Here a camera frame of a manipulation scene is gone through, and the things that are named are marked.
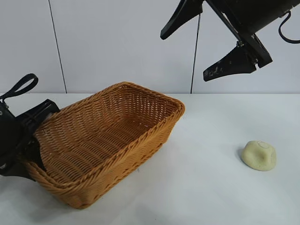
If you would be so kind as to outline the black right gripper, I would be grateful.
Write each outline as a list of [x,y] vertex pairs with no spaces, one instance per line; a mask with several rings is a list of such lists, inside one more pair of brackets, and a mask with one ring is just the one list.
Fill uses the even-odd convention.
[[[160,32],[167,39],[178,28],[203,12],[202,0],[181,0]],[[256,33],[274,20],[291,14],[294,0],[209,0],[209,6],[237,38],[226,56],[203,71],[205,82],[228,75],[250,74],[272,58]]]

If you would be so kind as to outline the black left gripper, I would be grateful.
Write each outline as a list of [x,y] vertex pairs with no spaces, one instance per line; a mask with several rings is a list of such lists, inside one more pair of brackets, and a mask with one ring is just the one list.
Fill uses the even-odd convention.
[[47,99],[19,116],[14,116],[3,102],[0,104],[0,175],[22,177],[36,181],[21,162],[16,162],[22,154],[39,168],[45,170],[40,144],[35,138],[36,130],[42,123],[60,109]]

